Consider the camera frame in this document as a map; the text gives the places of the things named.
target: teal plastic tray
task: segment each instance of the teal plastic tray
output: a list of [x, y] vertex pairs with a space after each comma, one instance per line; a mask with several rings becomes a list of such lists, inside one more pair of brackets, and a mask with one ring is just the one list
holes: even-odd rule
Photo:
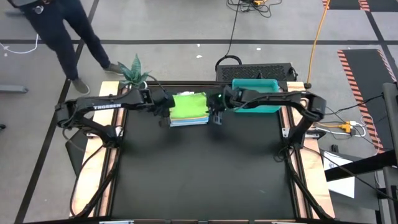
[[[245, 79], [235, 78], [232, 80], [232, 89], [245, 88], [256, 90], [259, 93], [277, 93], [279, 91], [278, 81], [272, 79]], [[258, 106], [252, 109], [239, 109], [237, 113], [275, 113], [280, 106]]]

